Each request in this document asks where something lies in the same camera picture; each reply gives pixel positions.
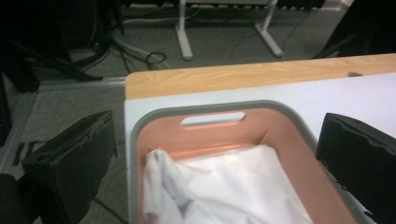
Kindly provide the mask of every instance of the white cloth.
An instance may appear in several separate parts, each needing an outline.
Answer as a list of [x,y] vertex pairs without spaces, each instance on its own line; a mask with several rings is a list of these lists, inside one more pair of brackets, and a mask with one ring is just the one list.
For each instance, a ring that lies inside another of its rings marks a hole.
[[312,223],[268,146],[176,162],[150,152],[143,212],[150,224]]

